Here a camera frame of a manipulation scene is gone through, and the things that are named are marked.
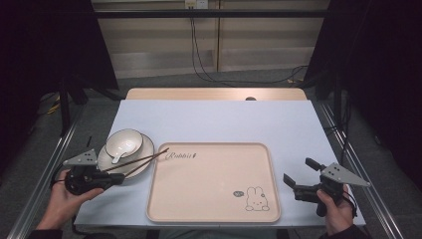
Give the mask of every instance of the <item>black cable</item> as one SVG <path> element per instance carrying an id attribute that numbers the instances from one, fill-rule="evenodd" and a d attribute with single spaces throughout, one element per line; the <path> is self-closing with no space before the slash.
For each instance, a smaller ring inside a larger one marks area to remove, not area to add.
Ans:
<path id="1" fill-rule="evenodd" d="M 352 217 L 356 217 L 357 216 L 357 203 L 356 200 L 354 200 L 354 198 L 350 195 L 350 193 L 343 191 L 345 194 L 348 195 L 349 198 L 351 198 L 351 200 L 353 200 L 353 202 L 350 201 L 350 199 L 348 199 L 345 196 L 342 196 L 343 200 L 346 201 L 348 204 L 350 204 L 351 206 L 351 213 L 352 213 Z"/>
<path id="2" fill-rule="evenodd" d="M 69 101 L 68 101 L 68 104 L 71 104 L 71 103 L 73 103 L 73 102 L 74 102 L 73 100 L 69 100 Z M 52 113 L 56 112 L 59 108 L 60 108 L 60 101 L 57 101 L 57 103 L 56 103 L 56 104 L 53 104 L 53 105 L 49 108 L 49 110 L 48 110 L 48 111 L 46 111 L 46 112 L 42 112 L 42 113 L 39 113 L 39 114 L 37 114 L 37 116 L 38 116 L 38 117 L 40 117 L 40 116 L 44 116 L 44 115 L 50 115 L 50 114 L 52 114 Z"/>
<path id="3" fill-rule="evenodd" d="M 366 227 L 366 225 L 364 225 L 362 228 L 363 228 L 363 230 L 366 232 L 366 236 L 367 236 L 369 239 L 372 239 L 373 237 L 370 235 L 369 230 L 368 230 L 368 228 Z"/>
<path id="4" fill-rule="evenodd" d="M 195 27 L 195 20 L 193 18 L 190 18 L 190 27 L 191 27 L 191 32 L 192 32 L 192 65 L 193 65 L 193 70 L 195 71 L 196 76 L 198 76 L 201 80 L 206 81 L 206 82 L 211 82 L 211 83 L 218 83 L 218 84 L 222 84 L 224 86 L 227 87 L 234 87 L 231 86 L 229 84 L 226 84 L 224 82 L 219 82 L 214 80 L 213 78 L 211 78 L 207 72 L 205 71 L 203 65 L 202 65 L 202 61 L 201 61 L 201 57 L 199 56 L 199 48 L 198 48 L 198 42 L 196 40 L 196 27 Z M 208 79 L 205 79 L 203 77 L 201 77 L 199 75 L 199 73 L 196 71 L 196 66 L 195 66 L 195 48 L 196 48 L 196 55 L 198 56 L 198 60 L 199 60 L 199 65 L 201 66 L 201 69 L 203 71 L 203 73 L 205 74 L 205 76 L 208 77 Z"/>
<path id="5" fill-rule="evenodd" d="M 325 131 L 325 135 L 329 136 L 330 134 L 332 134 L 333 132 L 337 130 L 337 126 L 324 127 L 323 130 Z"/>
<path id="6" fill-rule="evenodd" d="M 306 68 L 307 66 L 298 66 L 293 68 L 294 69 L 298 69 L 298 68 Z M 275 83 L 281 83 L 281 82 L 285 82 L 289 79 L 291 79 L 294 75 L 289 75 L 288 77 L 285 77 L 281 80 L 275 80 L 275 81 L 271 81 L 271 82 L 252 82 L 252 81 L 220 81 L 220 82 L 225 82 L 225 83 L 255 83 L 255 84 L 275 84 Z"/>
<path id="7" fill-rule="evenodd" d="M 298 232 L 296 229 L 294 229 L 293 231 L 295 232 L 296 236 L 297 236 L 299 239 L 301 239 L 301 238 L 302 238 L 302 237 L 301 237 L 301 235 L 299 235 L 299 232 Z"/>
<path id="8" fill-rule="evenodd" d="M 56 183 L 56 182 L 58 182 L 58 181 L 61 181 L 61 180 L 56 180 L 56 177 L 57 177 L 57 173 L 59 172 L 59 170 L 62 168 L 62 164 L 60 163 L 55 169 L 54 169 L 54 171 L 53 171 L 53 175 L 52 175 L 52 178 L 51 178 L 51 180 L 50 180 L 50 189 L 52 189 L 53 188 L 53 185 Z"/>
<path id="9" fill-rule="evenodd" d="M 369 10 L 370 10 L 370 6 L 372 5 L 372 0 L 369 0 L 367 5 L 366 5 L 366 9 L 364 10 L 364 14 L 363 17 L 359 23 L 359 26 L 357 27 L 357 30 L 353 36 L 352 42 L 351 42 L 351 46 L 350 46 L 350 50 L 347 53 L 347 56 L 345 57 L 344 61 L 343 61 L 343 66 L 347 66 L 347 64 L 350 62 L 350 58 L 351 58 L 351 54 L 353 53 L 353 49 L 356 47 L 356 43 L 358 41 L 358 37 L 363 29 L 363 25 L 365 22 L 365 19 L 368 16 Z M 313 76 L 309 77 L 306 81 L 303 81 L 301 84 L 299 84 L 297 87 L 301 88 L 301 89 L 305 89 L 305 88 L 309 88 L 314 86 L 317 81 L 319 81 L 322 77 L 326 76 L 328 74 L 328 72 L 332 71 L 331 69 L 334 69 L 334 71 L 339 71 L 339 69 L 342 69 L 344 67 L 340 66 L 339 64 L 341 63 L 341 61 L 339 61 L 339 59 L 341 59 L 341 53 L 343 51 L 344 48 L 347 47 L 347 41 L 342 41 L 340 42 L 340 44 L 337 45 L 332 45 L 332 51 L 330 51 L 330 53 L 328 53 L 328 56 L 325 57 L 327 60 L 321 64 L 319 68 L 319 72 L 315 73 Z"/>
<path id="10" fill-rule="evenodd" d="M 89 236 L 89 235 L 93 234 L 93 233 L 83 232 L 83 231 L 78 230 L 77 226 L 75 225 L 75 220 L 76 219 L 77 219 L 77 216 L 76 215 L 72 217 L 72 231 L 75 234 L 77 234 L 77 235 L 84 235 L 84 236 Z"/>
<path id="11" fill-rule="evenodd" d="M 45 98 L 43 98 L 43 99 L 40 99 L 40 103 L 42 103 L 42 102 L 44 102 L 44 101 L 48 100 L 49 98 L 53 97 L 55 94 L 56 94 L 56 93 L 51 93 L 49 96 L 47 96 L 47 97 L 45 97 Z"/>
<path id="12" fill-rule="evenodd" d="M 351 118 L 351 104 L 350 104 L 350 97 L 347 94 L 346 101 L 345 101 L 345 109 L 344 109 L 343 116 L 341 118 L 341 123 L 343 124 L 343 131 L 344 131 L 344 141 L 343 141 L 342 151 L 341 151 L 341 155 L 339 159 L 339 164 L 341 166 L 343 166 L 344 155 L 348 147 L 348 132 L 349 132 L 348 127 L 349 127 L 350 118 Z"/>
<path id="13" fill-rule="evenodd" d="M 216 81 L 215 79 L 213 79 L 212 77 L 210 77 L 207 72 L 205 71 L 203 65 L 202 65 L 202 61 L 201 61 L 201 57 L 199 55 L 199 48 L 198 48 L 198 42 L 197 42 L 197 38 L 196 38 L 196 26 L 195 26 L 195 20 L 193 18 L 190 18 L 190 26 L 191 26 L 191 41 L 192 41 L 192 65 L 193 65 L 193 70 L 195 71 L 195 74 L 203 81 L 206 82 L 211 82 L 211 83 L 218 83 L 218 84 L 222 84 L 224 86 L 227 87 L 232 87 L 234 88 L 234 86 L 229 85 L 228 83 L 249 83 L 249 84 L 275 84 L 275 83 L 281 83 L 284 82 L 286 80 L 289 80 L 291 78 L 293 78 L 297 73 L 299 73 L 302 69 L 307 68 L 308 65 L 305 66 L 298 66 L 292 69 L 292 73 L 288 76 L 285 77 L 281 80 L 276 80 L 276 81 L 271 81 L 271 82 L 253 82 L 253 81 Z M 207 76 L 208 79 L 203 78 L 202 76 L 199 75 L 199 73 L 196 70 L 196 66 L 195 66 L 195 51 L 196 51 L 196 55 L 198 57 L 198 61 L 199 61 L 199 65 L 203 71 L 203 73 L 205 74 L 205 76 Z"/>
<path id="14" fill-rule="evenodd" d="M 359 24 L 359 26 L 358 26 L 358 29 L 357 29 L 356 34 L 354 35 L 353 42 L 352 42 L 352 45 L 351 45 L 351 47 L 350 47 L 350 51 L 348 52 L 348 55 L 347 55 L 347 57 L 346 57 L 346 59 L 345 59 L 345 62 L 344 62 L 344 65 L 345 65 L 345 66 L 346 66 L 346 65 L 348 64 L 348 62 L 350 61 L 350 58 L 351 58 L 351 53 L 353 52 L 353 49 L 354 49 L 354 47 L 355 47 L 355 45 L 356 45 L 356 42 L 357 42 L 358 36 L 359 36 L 360 32 L 362 31 L 362 28 L 363 28 L 363 25 L 364 25 L 365 19 L 366 19 L 366 18 L 367 18 L 367 16 L 368 16 L 369 9 L 370 9 L 370 6 L 371 6 L 371 5 L 372 5 L 372 0 L 369 0 L 369 2 L 367 3 L 366 9 L 365 9 L 365 13 L 364 13 L 364 15 L 363 15 L 363 18 L 362 18 L 362 20 L 360 21 L 360 24 Z M 342 165 L 342 163 L 343 163 L 344 153 L 345 153 L 345 150 L 346 150 L 346 148 L 347 148 L 347 146 L 348 146 L 348 122 L 349 122 L 350 117 L 351 117 L 351 109 L 350 109 L 350 102 L 349 102 L 349 96 L 348 96 L 348 93 L 347 93 L 347 100 L 346 100 L 346 110 L 345 110 L 345 112 L 344 112 L 344 113 L 346 114 L 346 112 L 348 112 L 348 116 L 346 117 L 346 124 L 345 124 L 345 131 L 344 131 L 345 138 L 344 138 L 343 148 L 342 148 L 341 157 L 340 157 L 340 162 L 339 162 L 339 163 L 340 163 L 340 165 Z"/>

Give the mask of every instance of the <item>tray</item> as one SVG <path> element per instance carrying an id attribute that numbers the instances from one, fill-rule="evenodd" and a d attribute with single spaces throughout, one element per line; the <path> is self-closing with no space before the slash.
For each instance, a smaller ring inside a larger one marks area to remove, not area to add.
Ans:
<path id="1" fill-rule="evenodd" d="M 155 163 L 147 216 L 155 222 L 274 222 L 281 210 L 261 143 L 180 143 Z"/>

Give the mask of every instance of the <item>white bowl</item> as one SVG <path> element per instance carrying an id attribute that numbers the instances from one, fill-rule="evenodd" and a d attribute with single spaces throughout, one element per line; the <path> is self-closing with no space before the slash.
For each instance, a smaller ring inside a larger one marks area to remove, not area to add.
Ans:
<path id="1" fill-rule="evenodd" d="M 140 150 L 138 150 L 137 152 L 135 152 L 134 154 L 132 154 L 131 156 L 122 158 L 117 164 L 111 163 L 112 157 L 109 156 L 108 153 L 106 153 L 106 146 L 104 145 L 102 150 L 100 151 L 99 157 L 98 157 L 99 169 L 101 171 L 103 171 L 103 170 L 109 169 L 111 167 L 119 166 L 119 165 L 125 164 L 127 162 L 130 162 L 130 161 L 142 158 L 142 157 L 147 157 L 147 156 L 153 155 L 154 154 L 154 144 L 152 143 L 151 139 L 148 136 L 146 136 L 145 134 L 143 134 L 142 136 L 143 136 L 142 148 Z M 134 162 L 132 164 L 110 170 L 108 173 L 127 174 L 127 173 L 133 171 L 134 169 L 140 167 L 146 161 L 147 160 Z M 137 171 L 135 171 L 131 175 L 128 175 L 125 178 L 125 180 L 131 179 L 131 178 L 134 178 L 134 177 L 140 175 L 150 164 L 151 164 L 151 162 L 145 164 L 143 167 L 139 168 Z"/>
<path id="2" fill-rule="evenodd" d="M 128 157 L 137 152 L 143 144 L 142 134 L 134 129 L 126 128 L 112 134 L 105 144 L 105 151 L 111 157 L 120 155 Z"/>

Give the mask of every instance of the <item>wire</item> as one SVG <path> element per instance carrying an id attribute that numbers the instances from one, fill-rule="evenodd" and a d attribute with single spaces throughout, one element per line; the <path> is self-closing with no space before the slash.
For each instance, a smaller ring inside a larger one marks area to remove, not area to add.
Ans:
<path id="1" fill-rule="evenodd" d="M 55 94 L 56 94 L 56 93 L 51 93 L 49 96 L 47 96 L 47 97 L 45 97 L 45 98 L 43 98 L 43 99 L 40 99 L 40 103 L 42 103 L 42 102 L 44 102 L 44 101 L 48 100 L 49 98 L 53 97 Z"/>
<path id="2" fill-rule="evenodd" d="M 373 237 L 370 235 L 368 228 L 366 225 L 363 226 L 363 230 L 366 232 L 366 236 L 368 236 L 369 239 L 372 239 Z"/>
<path id="3" fill-rule="evenodd" d="M 51 98 L 52 96 L 54 96 L 56 93 L 54 93 L 54 94 L 52 94 L 52 95 L 50 95 L 50 96 L 48 96 L 47 97 L 47 99 L 48 98 Z M 44 112 L 44 113 L 39 113 L 38 114 L 38 116 L 43 116 L 43 115 L 50 115 L 50 114 L 52 114 L 52 113 L 54 113 L 56 110 L 58 110 L 59 109 L 59 107 L 60 107 L 60 96 L 57 96 L 56 97 L 56 99 L 55 99 L 55 101 L 53 102 L 53 104 L 51 105 L 51 107 L 46 111 L 46 112 Z"/>
<path id="4" fill-rule="evenodd" d="M 72 217 L 72 231 L 77 234 L 77 235 L 84 235 L 84 236 L 89 236 L 92 235 L 93 233 L 89 233 L 89 232 L 83 232 L 78 230 L 77 226 L 75 225 L 75 220 L 77 219 L 77 216 L 73 216 Z"/>
<path id="5" fill-rule="evenodd" d="M 194 18 L 190 18 L 190 26 L 191 26 L 191 41 L 192 41 L 192 65 L 193 65 L 193 70 L 195 71 L 195 74 L 203 81 L 206 82 L 211 82 L 211 83 L 217 83 L 217 84 L 222 84 L 224 86 L 227 87 L 232 87 L 234 88 L 234 86 L 230 85 L 230 83 L 247 83 L 247 84 L 275 84 L 275 83 L 281 83 L 287 80 L 290 80 L 291 78 L 293 78 L 296 74 L 298 74 L 301 70 L 305 69 L 308 67 L 308 65 L 304 65 L 304 66 L 298 66 L 292 69 L 292 72 L 289 76 L 280 79 L 280 80 L 276 80 L 276 81 L 270 81 L 270 82 L 255 82 L 255 81 L 230 81 L 230 80 L 223 80 L 223 81 L 216 81 L 215 79 L 213 79 L 212 77 L 210 77 L 207 72 L 205 71 L 203 64 L 202 64 L 202 60 L 201 57 L 199 55 L 199 48 L 198 48 L 198 42 L 197 42 L 197 38 L 196 38 L 196 26 L 195 26 L 195 20 Z M 196 66 L 195 66 L 195 52 L 198 58 L 198 62 L 199 65 L 201 67 L 202 72 L 205 74 L 205 76 L 208 78 L 203 78 L 202 76 L 199 75 L 198 71 L 196 70 Z"/>
<path id="6" fill-rule="evenodd" d="M 293 71 L 295 69 L 303 69 L 303 68 L 307 68 L 308 66 L 298 66 L 293 68 Z M 285 82 L 289 79 L 291 79 L 295 74 L 297 74 L 299 71 L 289 75 L 288 77 L 282 78 L 280 80 L 275 80 L 275 81 L 270 81 L 270 82 L 253 82 L 253 81 L 220 81 L 220 82 L 225 82 L 225 83 L 255 83 L 255 84 L 275 84 L 275 83 L 281 83 L 281 82 Z"/>
<path id="7" fill-rule="evenodd" d="M 366 18 L 367 18 L 367 16 L 368 16 L 368 13 L 369 13 L 369 10 L 370 10 L 371 5 L 372 5 L 372 0 L 369 0 L 369 2 L 368 2 L 368 3 L 367 3 L 367 5 L 366 5 L 366 9 L 365 9 L 365 12 L 364 12 L 363 18 L 362 18 L 362 20 L 360 21 L 360 24 L 359 24 L 359 26 L 358 26 L 357 32 L 356 32 L 356 33 L 355 33 L 355 35 L 354 35 L 354 38 L 353 38 L 353 41 L 352 41 L 352 44 L 351 44 L 351 47 L 350 47 L 350 51 L 348 52 L 347 57 L 346 57 L 346 59 L 345 59 L 345 62 L 344 62 L 344 65 L 345 65 L 345 66 L 346 66 L 346 65 L 348 64 L 348 62 L 350 61 L 351 54 L 352 54 L 352 52 L 353 52 L 353 49 L 354 49 L 354 48 L 355 48 L 355 46 L 356 46 L 356 43 L 357 43 L 357 40 L 358 40 L 359 34 L 360 34 L 360 32 L 362 31 L 362 28 L 363 28 L 363 25 L 364 25 L 365 19 L 366 19 Z M 323 66 L 324 68 L 325 68 L 325 67 L 327 66 L 327 64 L 331 61 L 331 59 L 330 59 L 330 58 L 331 58 L 331 57 L 329 57 L 329 58 L 328 58 L 328 61 L 327 61 L 327 62 L 325 63 L 325 65 Z M 350 102 L 349 102 L 349 95 L 348 95 L 348 92 L 347 92 L 347 99 L 346 99 L 346 110 L 344 111 L 343 120 L 344 120 L 344 117 L 346 118 L 346 122 L 345 122 L 345 126 L 344 126 L 344 134 L 345 134 L 345 138 L 344 138 L 343 147 L 342 147 L 342 151 L 341 151 L 341 157 L 340 157 L 340 161 L 339 161 L 340 165 L 342 165 L 342 164 L 343 164 L 344 153 L 345 153 L 346 148 L 347 148 L 347 146 L 348 146 L 348 124 L 349 124 L 349 120 L 350 120 L 350 118 L 351 118 L 351 105 L 350 105 Z"/>
<path id="8" fill-rule="evenodd" d="M 357 203 L 356 200 L 354 200 L 353 196 L 350 195 L 350 193 L 343 191 L 345 194 L 348 195 L 349 198 L 351 198 L 351 200 L 353 200 L 353 202 L 350 201 L 350 199 L 348 199 L 345 196 L 342 196 L 343 200 L 345 200 L 346 202 L 348 202 L 348 204 L 350 204 L 351 209 L 352 209 L 352 217 L 356 217 L 357 216 Z"/>
<path id="9" fill-rule="evenodd" d="M 52 178 L 50 180 L 50 189 L 52 189 L 53 185 L 58 182 L 59 180 L 56 180 L 57 174 L 59 173 L 59 170 L 62 168 L 62 164 L 60 163 L 53 171 Z"/>
<path id="10" fill-rule="evenodd" d="M 191 32 L 192 32 L 192 65 L 193 65 L 193 70 L 195 71 L 196 76 L 198 76 L 201 80 L 206 81 L 206 82 L 218 83 L 218 84 L 222 84 L 222 85 L 227 86 L 227 87 L 234 87 L 234 86 L 231 86 L 231 85 L 226 84 L 224 82 L 216 81 L 216 80 L 214 80 L 213 78 L 211 78 L 207 74 L 207 72 L 204 69 L 204 66 L 202 65 L 201 57 L 199 56 L 198 42 L 196 40 L 195 20 L 193 18 L 190 18 L 190 26 L 191 26 Z M 195 66 L 195 49 L 196 49 L 196 55 L 198 56 L 199 65 L 201 66 L 201 69 L 202 69 L 203 73 L 205 74 L 205 76 L 208 77 L 209 80 L 201 77 L 199 75 L 199 73 L 196 71 L 196 66 Z"/>
<path id="11" fill-rule="evenodd" d="M 344 113 L 343 116 L 341 118 L 341 124 L 343 124 L 343 128 L 344 128 L 344 141 L 343 141 L 343 145 L 342 145 L 342 151 L 341 151 L 341 156 L 339 159 L 339 164 L 341 166 L 343 166 L 344 164 L 344 155 L 345 152 L 347 151 L 348 148 L 348 127 L 349 127 L 349 123 L 350 123 L 350 119 L 351 119 L 351 103 L 350 103 L 350 97 L 349 94 L 347 93 L 346 95 L 346 101 L 345 101 L 345 109 L 344 109 Z"/>
<path id="12" fill-rule="evenodd" d="M 302 238 L 302 237 L 301 237 L 301 235 L 299 235 L 299 232 L 298 232 L 296 229 L 294 229 L 293 231 L 295 232 L 296 236 L 297 236 L 299 239 L 301 239 L 301 238 Z"/>
<path id="13" fill-rule="evenodd" d="M 333 132 L 337 130 L 337 126 L 324 127 L 323 130 L 325 131 L 325 135 L 329 136 L 330 134 L 332 134 Z"/>

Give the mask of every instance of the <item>cable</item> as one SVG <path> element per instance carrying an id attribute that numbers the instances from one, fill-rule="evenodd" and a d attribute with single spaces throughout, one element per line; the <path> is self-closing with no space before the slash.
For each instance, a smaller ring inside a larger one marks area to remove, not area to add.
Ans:
<path id="1" fill-rule="evenodd" d="M 233 88 L 234 86 L 231 86 L 231 85 L 226 84 L 224 82 L 216 81 L 216 80 L 214 80 L 213 78 L 211 78 L 207 74 L 207 72 L 204 69 L 204 66 L 202 65 L 201 57 L 199 56 L 198 42 L 196 40 L 195 20 L 193 18 L 190 18 L 190 27 L 191 27 L 191 32 L 192 32 L 192 65 L 193 65 L 193 70 L 195 71 L 196 76 L 198 76 L 201 80 L 206 81 L 206 82 L 218 83 L 218 84 L 222 84 L 224 86 L 232 87 Z M 196 71 L 196 66 L 195 66 L 195 49 L 196 49 L 196 55 L 198 56 L 199 65 L 201 66 L 201 69 L 202 69 L 203 73 L 205 74 L 205 76 L 208 77 L 209 80 L 201 77 L 199 75 L 199 73 Z"/>
<path id="2" fill-rule="evenodd" d="M 72 217 L 72 231 L 77 234 L 77 235 L 84 235 L 84 236 L 89 236 L 92 235 L 93 233 L 89 233 L 89 232 L 83 232 L 78 230 L 77 226 L 75 225 L 75 220 L 77 219 L 77 216 L 73 216 Z"/>
<path id="3" fill-rule="evenodd" d="M 343 191 L 345 194 L 347 194 L 348 195 L 348 197 L 349 198 L 351 198 L 351 200 L 353 200 L 353 202 L 351 202 L 350 201 L 350 199 L 348 199 L 347 197 L 345 197 L 345 196 L 342 196 L 342 198 L 343 198 L 343 200 L 344 201 L 346 201 L 348 204 L 350 204 L 350 206 L 351 206 L 351 216 L 354 218 L 354 217 L 356 217 L 357 216 L 357 203 L 356 203 L 356 200 L 354 200 L 354 198 L 350 195 L 350 193 L 348 193 L 348 192 L 346 192 L 346 191 Z"/>
<path id="4" fill-rule="evenodd" d="M 59 173 L 59 170 L 60 170 L 60 168 L 62 168 L 62 164 L 60 163 L 55 169 L 54 169 L 54 171 L 53 171 L 53 175 L 52 175 L 52 178 L 51 178 L 51 180 L 50 180 L 50 189 L 52 189 L 53 188 L 53 185 L 56 183 L 56 182 L 58 182 L 58 181 L 61 181 L 61 180 L 56 180 L 56 177 L 57 177 L 57 173 Z"/>
<path id="5" fill-rule="evenodd" d="M 60 108 L 60 97 L 58 97 L 58 99 L 54 102 L 54 104 L 49 108 L 48 111 L 43 112 L 43 113 L 39 113 L 38 117 L 43 116 L 43 115 L 51 115 L 51 114 L 55 113 L 59 108 Z"/>
<path id="6" fill-rule="evenodd" d="M 56 93 L 57 93 L 57 92 L 55 92 L 55 93 L 51 93 L 49 96 L 47 96 L 47 97 L 45 97 L 45 98 L 43 98 L 43 99 L 40 99 L 40 103 L 42 103 L 42 102 L 44 102 L 44 101 L 48 100 L 49 98 L 53 97 Z"/>
<path id="7" fill-rule="evenodd" d="M 299 235 L 299 232 L 298 232 L 296 229 L 294 229 L 293 231 L 295 232 L 296 236 L 297 236 L 299 239 L 301 239 L 301 238 L 302 238 L 302 237 L 301 237 L 301 235 Z"/>
<path id="8" fill-rule="evenodd" d="M 333 132 L 337 130 L 337 126 L 324 127 L 323 130 L 325 131 L 325 135 L 329 136 L 330 134 L 332 134 Z"/>
<path id="9" fill-rule="evenodd" d="M 363 228 L 363 230 L 366 232 L 366 236 L 367 236 L 369 239 L 372 239 L 373 237 L 370 235 L 369 230 L 368 230 L 368 228 L 366 227 L 366 225 L 364 225 L 362 228 Z"/>
<path id="10" fill-rule="evenodd" d="M 206 82 L 211 82 L 211 83 L 217 83 L 217 84 L 222 84 L 224 86 L 227 87 L 232 87 L 234 88 L 234 86 L 230 85 L 229 83 L 249 83 L 249 84 L 275 84 L 275 83 L 281 83 L 284 81 L 287 81 L 291 78 L 293 78 L 296 74 L 298 74 L 302 69 L 307 68 L 308 65 L 305 66 L 298 66 L 292 69 L 292 72 L 289 76 L 281 79 L 281 80 L 276 80 L 276 81 L 270 81 L 270 82 L 253 82 L 253 81 L 216 81 L 215 79 L 213 79 L 212 77 L 210 77 L 207 72 L 205 71 L 203 64 L 202 64 L 202 60 L 201 57 L 199 55 L 199 48 L 198 48 L 198 42 L 197 42 L 197 38 L 196 38 L 196 26 L 195 26 L 195 20 L 194 18 L 190 18 L 190 25 L 191 25 L 191 41 L 192 41 L 192 65 L 193 65 L 193 70 L 195 71 L 195 74 L 203 81 Z M 202 72 L 205 74 L 205 76 L 208 78 L 203 78 L 202 76 L 199 75 L 198 71 L 196 70 L 196 66 L 195 66 L 195 52 L 199 61 L 199 65 L 202 69 Z"/>
<path id="11" fill-rule="evenodd" d="M 303 69 L 303 68 L 307 68 L 308 66 L 298 66 L 292 69 L 292 71 L 294 71 L 295 69 Z M 281 83 L 281 82 L 285 82 L 287 80 L 289 80 L 291 77 L 293 77 L 295 74 L 297 74 L 300 71 L 297 71 L 291 75 L 289 75 L 288 77 L 285 77 L 281 80 L 276 80 L 276 81 L 270 81 L 270 82 L 252 82 L 252 81 L 220 81 L 220 82 L 225 82 L 225 83 L 255 83 L 255 84 L 275 84 L 275 83 Z"/>
<path id="12" fill-rule="evenodd" d="M 344 164 L 344 155 L 345 152 L 347 150 L 347 146 L 348 146 L 348 127 L 349 127 L 349 122 L 350 122 L 350 118 L 351 118 L 351 103 L 350 103 L 350 97 L 349 94 L 347 93 L 346 95 L 346 101 L 345 101 L 345 109 L 344 109 L 344 113 L 343 116 L 341 118 L 341 124 L 343 125 L 344 128 L 344 141 L 343 141 L 343 145 L 342 145 L 342 151 L 341 151 L 341 155 L 340 155 L 340 159 L 339 159 L 339 164 L 341 166 L 343 166 Z"/>

